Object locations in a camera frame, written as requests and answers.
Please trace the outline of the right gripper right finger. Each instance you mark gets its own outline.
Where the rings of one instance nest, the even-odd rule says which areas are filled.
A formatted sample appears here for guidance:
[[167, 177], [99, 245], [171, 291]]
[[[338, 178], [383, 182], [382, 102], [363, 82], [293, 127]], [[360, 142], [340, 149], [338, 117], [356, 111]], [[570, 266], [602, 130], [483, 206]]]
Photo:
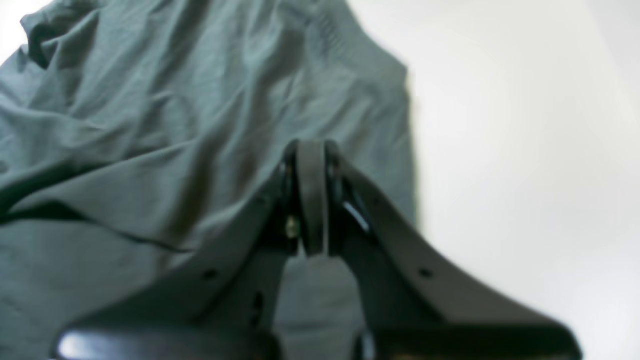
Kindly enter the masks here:
[[567, 326], [457, 267], [335, 142], [321, 148], [326, 248], [352, 272], [365, 320], [353, 360], [582, 359]]

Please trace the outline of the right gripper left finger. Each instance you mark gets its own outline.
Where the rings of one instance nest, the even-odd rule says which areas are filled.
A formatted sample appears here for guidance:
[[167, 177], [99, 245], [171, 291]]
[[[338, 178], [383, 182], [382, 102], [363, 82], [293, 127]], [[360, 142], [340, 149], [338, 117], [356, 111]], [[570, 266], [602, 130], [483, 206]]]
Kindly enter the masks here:
[[141, 291], [64, 326], [52, 360], [281, 360], [271, 331], [282, 271], [298, 249], [298, 155], [286, 146], [266, 182], [192, 258]]

